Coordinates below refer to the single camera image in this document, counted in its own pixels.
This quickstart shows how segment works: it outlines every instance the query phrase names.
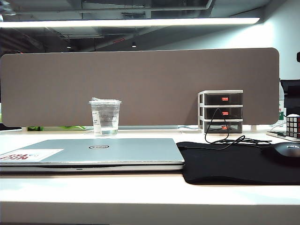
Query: laptop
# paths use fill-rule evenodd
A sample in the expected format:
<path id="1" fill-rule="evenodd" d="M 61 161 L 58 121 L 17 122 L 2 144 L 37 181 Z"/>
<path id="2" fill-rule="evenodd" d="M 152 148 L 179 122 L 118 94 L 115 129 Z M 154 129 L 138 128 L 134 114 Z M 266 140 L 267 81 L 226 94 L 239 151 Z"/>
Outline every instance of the laptop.
<path id="1" fill-rule="evenodd" d="M 1 173 L 170 171 L 183 165 L 171 138 L 47 140 L 0 155 Z"/>

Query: white wall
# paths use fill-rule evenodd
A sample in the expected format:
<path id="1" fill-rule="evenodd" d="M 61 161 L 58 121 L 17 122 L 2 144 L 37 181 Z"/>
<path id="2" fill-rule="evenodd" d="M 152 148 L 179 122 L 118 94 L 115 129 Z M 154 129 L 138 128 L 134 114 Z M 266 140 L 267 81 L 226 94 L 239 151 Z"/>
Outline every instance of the white wall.
<path id="1" fill-rule="evenodd" d="M 195 37 L 152 50 L 274 47 L 280 54 L 280 78 L 300 79 L 300 0 L 288 0 L 261 24 Z"/>

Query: black mouse pad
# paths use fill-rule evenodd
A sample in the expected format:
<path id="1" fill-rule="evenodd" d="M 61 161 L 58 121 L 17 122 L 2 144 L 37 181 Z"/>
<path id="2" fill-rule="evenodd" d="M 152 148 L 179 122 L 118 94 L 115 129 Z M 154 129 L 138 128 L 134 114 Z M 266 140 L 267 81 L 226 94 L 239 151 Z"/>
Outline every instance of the black mouse pad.
<path id="1" fill-rule="evenodd" d="M 203 184 L 300 184 L 300 159 L 262 154 L 253 146 L 231 146 L 225 150 L 186 149 L 184 147 L 223 148 L 219 144 L 180 142 L 177 146 L 186 163 L 182 174 L 187 183 Z"/>

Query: white desk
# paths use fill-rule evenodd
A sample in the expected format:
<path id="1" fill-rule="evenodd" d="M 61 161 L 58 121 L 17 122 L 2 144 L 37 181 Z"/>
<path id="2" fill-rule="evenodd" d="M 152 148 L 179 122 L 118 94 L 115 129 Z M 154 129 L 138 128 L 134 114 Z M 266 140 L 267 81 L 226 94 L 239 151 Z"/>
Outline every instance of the white desk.
<path id="1" fill-rule="evenodd" d="M 247 137 L 282 139 L 246 131 Z M 114 138 L 204 142 L 195 131 L 120 131 Z M 0 132 L 0 153 L 87 132 Z M 220 136 L 210 136 L 210 140 Z M 2 223 L 127 225 L 287 225 L 300 223 L 300 186 L 195 186 L 180 172 L 159 174 L 3 175 Z"/>

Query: clear plastic cup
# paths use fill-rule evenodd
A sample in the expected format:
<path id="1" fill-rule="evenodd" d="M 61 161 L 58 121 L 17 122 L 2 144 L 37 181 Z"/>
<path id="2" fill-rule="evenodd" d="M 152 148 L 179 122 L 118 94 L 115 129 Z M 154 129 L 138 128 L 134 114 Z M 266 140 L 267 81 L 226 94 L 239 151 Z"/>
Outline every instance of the clear plastic cup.
<path id="1" fill-rule="evenodd" d="M 94 134 L 96 136 L 117 134 L 121 101 L 92 98 L 89 103 L 92 109 Z"/>

